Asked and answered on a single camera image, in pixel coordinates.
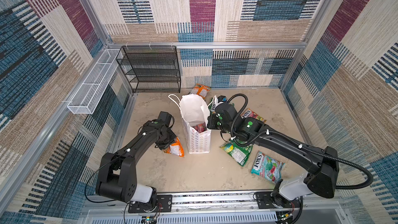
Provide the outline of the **white paper bag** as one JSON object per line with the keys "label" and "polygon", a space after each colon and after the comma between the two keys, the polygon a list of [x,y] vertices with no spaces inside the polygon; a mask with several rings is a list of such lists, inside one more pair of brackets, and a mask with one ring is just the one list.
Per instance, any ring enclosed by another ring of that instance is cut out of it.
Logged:
{"label": "white paper bag", "polygon": [[193,127],[200,123],[207,126],[210,111],[206,102],[195,94],[188,94],[179,98],[174,94],[168,95],[180,110],[182,126],[186,135],[188,153],[209,153],[211,147],[211,130],[198,133]]}

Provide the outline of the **pink Fox's candy bag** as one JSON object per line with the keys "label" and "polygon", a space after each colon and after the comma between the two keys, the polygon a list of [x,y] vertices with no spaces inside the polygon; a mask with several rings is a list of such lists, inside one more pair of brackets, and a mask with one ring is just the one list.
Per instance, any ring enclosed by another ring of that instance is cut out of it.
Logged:
{"label": "pink Fox's candy bag", "polygon": [[262,122],[266,122],[266,119],[264,119],[263,117],[261,117],[260,115],[258,115],[256,112],[254,112],[253,110],[251,110],[250,108],[247,108],[242,114],[241,114],[242,118],[255,118],[258,119]]}

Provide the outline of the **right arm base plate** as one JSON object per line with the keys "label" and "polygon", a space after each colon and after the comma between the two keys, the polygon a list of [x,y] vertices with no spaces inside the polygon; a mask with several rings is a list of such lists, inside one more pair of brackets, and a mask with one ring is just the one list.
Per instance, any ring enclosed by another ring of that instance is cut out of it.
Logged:
{"label": "right arm base plate", "polygon": [[287,200],[280,194],[271,191],[258,191],[253,194],[253,199],[257,202],[259,209],[272,208],[291,208],[298,209],[301,205],[299,198]]}

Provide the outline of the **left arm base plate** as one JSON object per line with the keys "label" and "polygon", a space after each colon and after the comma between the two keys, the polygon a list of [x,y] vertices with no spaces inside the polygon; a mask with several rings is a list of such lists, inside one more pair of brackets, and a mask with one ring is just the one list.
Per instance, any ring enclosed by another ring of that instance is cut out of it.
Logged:
{"label": "left arm base plate", "polygon": [[172,209],[172,195],[153,195],[147,203],[132,202],[128,206],[129,214],[138,213],[168,213]]}

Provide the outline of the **purple Fox's candy bag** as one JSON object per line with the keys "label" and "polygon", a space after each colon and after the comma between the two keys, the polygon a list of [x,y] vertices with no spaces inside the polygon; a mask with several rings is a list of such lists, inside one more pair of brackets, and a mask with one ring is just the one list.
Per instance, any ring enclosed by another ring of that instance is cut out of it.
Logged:
{"label": "purple Fox's candy bag", "polygon": [[207,131],[207,126],[205,123],[197,124],[193,127],[198,133],[203,133]]}

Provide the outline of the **orange fruits candy bag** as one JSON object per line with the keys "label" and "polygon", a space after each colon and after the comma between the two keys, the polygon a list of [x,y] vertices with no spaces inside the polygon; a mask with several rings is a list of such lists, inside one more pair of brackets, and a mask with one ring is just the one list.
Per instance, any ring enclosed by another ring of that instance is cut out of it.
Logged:
{"label": "orange fruits candy bag", "polygon": [[163,152],[167,154],[176,155],[179,157],[184,157],[184,150],[179,138],[175,138],[173,143],[168,148],[163,150]]}

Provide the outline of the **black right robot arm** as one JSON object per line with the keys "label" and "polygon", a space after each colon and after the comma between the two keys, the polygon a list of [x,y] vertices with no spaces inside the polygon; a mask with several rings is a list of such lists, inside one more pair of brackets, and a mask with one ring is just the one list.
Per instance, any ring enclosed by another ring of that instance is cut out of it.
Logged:
{"label": "black right robot arm", "polygon": [[207,118],[207,127],[229,133],[237,145],[251,145],[270,149],[305,169],[305,173],[293,179],[279,179],[271,199],[277,207],[304,195],[315,194],[331,199],[335,195],[339,165],[332,156],[335,149],[313,147],[276,131],[256,118],[243,118],[228,103],[216,107]]}

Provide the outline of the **teal Fox's candy bag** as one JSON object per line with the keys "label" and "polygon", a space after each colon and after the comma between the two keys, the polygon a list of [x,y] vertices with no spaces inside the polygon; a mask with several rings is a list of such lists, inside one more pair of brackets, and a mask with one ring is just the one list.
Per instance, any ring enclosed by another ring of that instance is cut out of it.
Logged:
{"label": "teal Fox's candy bag", "polygon": [[251,174],[261,176],[273,183],[280,181],[284,163],[259,151],[256,155]]}

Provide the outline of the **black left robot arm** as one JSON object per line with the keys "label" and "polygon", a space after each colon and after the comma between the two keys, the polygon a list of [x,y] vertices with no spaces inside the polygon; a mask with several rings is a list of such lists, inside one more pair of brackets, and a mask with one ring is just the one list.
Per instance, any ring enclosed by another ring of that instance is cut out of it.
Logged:
{"label": "black left robot arm", "polygon": [[98,169],[95,193],[139,210],[156,210],[160,206],[157,190],[137,182],[136,165],[151,145],[166,150],[175,143],[177,136],[172,131],[173,124],[171,114],[160,112],[157,119],[144,123],[127,145],[115,153],[106,153]]}

